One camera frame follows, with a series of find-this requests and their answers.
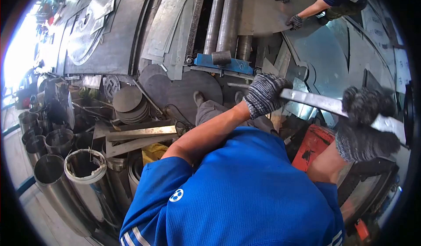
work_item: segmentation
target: stainless steel tube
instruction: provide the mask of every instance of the stainless steel tube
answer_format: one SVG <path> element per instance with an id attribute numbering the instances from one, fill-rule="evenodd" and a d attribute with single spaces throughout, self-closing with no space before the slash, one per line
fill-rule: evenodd
<path id="1" fill-rule="evenodd" d="M 104 156 L 92 149 L 77 150 L 64 160 L 64 172 L 99 227 L 118 235 L 123 220 L 110 190 Z"/>
<path id="2" fill-rule="evenodd" d="M 234 57 L 242 6 L 243 0 L 224 0 L 217 52 L 230 51 Z"/>
<path id="3" fill-rule="evenodd" d="M 61 219 L 81 237 L 89 237 L 95 224 L 87 217 L 69 180 L 64 161 L 58 155 L 44 155 L 35 164 L 34 177 L 39 189 Z"/>
<path id="4" fill-rule="evenodd" d="M 37 113 L 30 113 L 29 115 L 23 117 L 21 127 L 22 133 L 26 133 L 29 128 L 35 127 L 37 125 L 37 118 Z"/>
<path id="5" fill-rule="evenodd" d="M 22 143 L 26 145 L 29 139 L 31 139 L 34 136 L 42 135 L 42 134 L 43 134 L 43 129 L 41 127 L 31 127 L 22 136 Z"/>
<path id="6" fill-rule="evenodd" d="M 238 36 L 236 59 L 242 59 L 246 62 L 250 59 L 252 35 Z"/>
<path id="7" fill-rule="evenodd" d="M 25 145 L 25 150 L 28 154 L 29 162 L 32 168 L 34 168 L 37 161 L 43 155 L 48 154 L 47 148 L 45 147 L 45 136 L 37 135 L 29 139 Z"/>
<path id="8" fill-rule="evenodd" d="M 205 47 L 203 54 L 211 54 L 216 51 L 218 44 L 219 27 L 221 25 L 222 10 L 224 8 L 224 0 L 213 0 L 212 9 L 210 10 L 208 32 L 206 33 Z"/>
<path id="9" fill-rule="evenodd" d="M 66 157 L 73 145 L 73 132 L 69 129 L 57 129 L 47 134 L 45 144 L 50 154 Z"/>

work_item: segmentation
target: concrete floor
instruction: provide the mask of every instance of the concrete floor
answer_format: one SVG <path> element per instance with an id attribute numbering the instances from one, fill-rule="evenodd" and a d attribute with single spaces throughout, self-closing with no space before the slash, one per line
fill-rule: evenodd
<path id="1" fill-rule="evenodd" d="M 3 130 L 18 123 L 18 115 L 23 111 L 25 110 L 16 110 L 15 107 L 2 111 Z M 7 167 L 15 189 L 32 175 L 32 166 L 29 163 L 21 138 L 22 131 L 17 129 L 8 134 L 2 143 Z M 37 184 L 30 187 L 20 197 L 20 202 L 36 232 L 44 240 L 45 245 L 98 245 L 91 238 L 82 238 L 76 235 L 51 207 Z"/>

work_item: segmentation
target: round metal cover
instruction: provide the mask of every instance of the round metal cover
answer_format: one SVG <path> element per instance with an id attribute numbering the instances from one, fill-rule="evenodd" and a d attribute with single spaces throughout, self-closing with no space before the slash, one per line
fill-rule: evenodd
<path id="1" fill-rule="evenodd" d="M 167 76 L 167 73 L 160 65 L 151 64 L 146 66 L 139 75 L 139 82 L 144 87 L 148 79 L 156 74 Z"/>
<path id="2" fill-rule="evenodd" d="M 143 89 L 160 109 L 164 109 L 170 87 L 171 80 L 166 75 L 155 74 L 145 82 Z"/>
<path id="3" fill-rule="evenodd" d="M 174 104 L 187 118 L 188 122 L 195 124 L 197 106 L 193 100 L 194 91 L 201 91 L 205 101 L 212 100 L 222 104 L 222 90 L 218 82 L 207 72 L 191 70 L 183 73 L 182 80 L 175 80 L 168 90 L 168 103 Z M 184 121 L 178 112 L 170 106 L 174 115 Z"/>
<path id="4" fill-rule="evenodd" d="M 121 88 L 114 94 L 112 105 L 118 112 L 130 112 L 139 105 L 142 95 L 136 86 Z"/>
<path id="5" fill-rule="evenodd" d="M 110 75 L 105 78 L 104 93 L 108 100 L 112 101 L 114 94 L 120 90 L 120 81 L 115 75 Z"/>

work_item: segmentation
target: rolled metal cylinder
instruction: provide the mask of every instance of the rolled metal cylinder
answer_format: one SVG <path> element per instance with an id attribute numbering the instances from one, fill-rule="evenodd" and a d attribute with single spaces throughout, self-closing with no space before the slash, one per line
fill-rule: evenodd
<path id="1" fill-rule="evenodd" d="M 34 168 L 37 161 L 41 159 L 43 155 L 48 154 L 47 148 L 45 147 L 45 136 L 33 136 L 25 144 L 25 150 L 28 154 L 29 162 L 31 163 L 32 168 Z"/>
<path id="2" fill-rule="evenodd" d="M 242 6 L 243 0 L 224 0 L 217 52 L 230 51 L 234 57 Z"/>
<path id="3" fill-rule="evenodd" d="M 57 129 L 47 134 L 45 144 L 50 154 L 66 157 L 73 145 L 73 132 L 69 129 Z"/>
<path id="4" fill-rule="evenodd" d="M 211 54 L 216 51 L 218 44 L 219 27 L 221 25 L 222 10 L 224 9 L 224 0 L 213 0 L 210 10 L 208 32 L 206 33 L 205 47 L 203 54 Z"/>
<path id="5" fill-rule="evenodd" d="M 47 135 L 49 132 L 53 130 L 52 123 L 42 114 L 38 115 L 37 123 L 38 123 L 38 126 L 43 129 L 44 135 Z"/>
<path id="6" fill-rule="evenodd" d="M 117 214 L 104 156 L 92 149 L 77 150 L 64 160 L 64 172 L 98 225 L 118 235 L 123 220 Z"/>
<path id="7" fill-rule="evenodd" d="M 236 59 L 242 59 L 246 62 L 250 59 L 252 35 L 238 36 Z"/>
<path id="8" fill-rule="evenodd" d="M 43 134 L 43 129 L 41 127 L 29 128 L 28 131 L 26 131 L 24 135 L 22 136 L 22 143 L 26 145 L 29 139 L 31 139 L 34 136 L 42 135 L 42 134 Z"/>
<path id="9" fill-rule="evenodd" d="M 27 116 L 27 115 L 29 115 L 29 112 L 28 111 L 24 111 L 24 112 L 21 112 L 21 114 L 18 116 L 18 119 L 19 119 L 19 125 L 21 126 L 21 128 L 23 128 L 23 125 L 22 125 L 22 120 L 24 119 L 24 117 L 25 116 Z"/>
<path id="10" fill-rule="evenodd" d="M 71 183 L 64 175 L 64 161 L 58 155 L 43 155 L 34 167 L 35 181 L 61 219 L 77 235 L 89 237 L 96 225 L 84 211 Z"/>
<path id="11" fill-rule="evenodd" d="M 231 52 L 213 52 L 212 53 L 212 63 L 213 65 L 226 65 L 231 63 Z"/>
<path id="12" fill-rule="evenodd" d="M 29 115 L 23 117 L 21 127 L 22 132 L 26 133 L 26 131 L 28 131 L 29 128 L 37 126 L 37 118 L 37 113 L 30 113 Z"/>

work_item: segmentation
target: circular metal disc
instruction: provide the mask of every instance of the circular metal disc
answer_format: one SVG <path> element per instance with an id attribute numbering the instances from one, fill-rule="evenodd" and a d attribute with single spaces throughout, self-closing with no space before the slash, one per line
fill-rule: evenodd
<path id="1" fill-rule="evenodd" d="M 175 105 L 191 124 L 194 124 L 197 113 L 193 100 L 194 91 L 201 91 L 205 101 L 212 100 L 219 104 L 223 102 L 221 87 L 210 74 L 199 70 L 183 73 L 182 80 L 173 81 L 168 90 L 168 103 Z M 169 108 L 179 120 L 184 121 L 173 106 Z"/>
<path id="2" fill-rule="evenodd" d="M 160 109 L 164 109 L 168 103 L 168 90 L 170 87 L 171 80 L 166 75 L 161 74 L 153 75 L 143 85 L 143 89 Z"/>
<path id="3" fill-rule="evenodd" d="M 146 82 L 148 79 L 156 74 L 161 74 L 167 76 L 167 73 L 162 69 L 160 65 L 151 64 L 146 66 L 139 75 L 139 82 L 140 84 L 145 87 Z"/>
<path id="4" fill-rule="evenodd" d="M 127 86 L 114 94 L 112 105 L 118 112 L 130 112 L 139 105 L 141 100 L 140 90 L 136 86 Z"/>

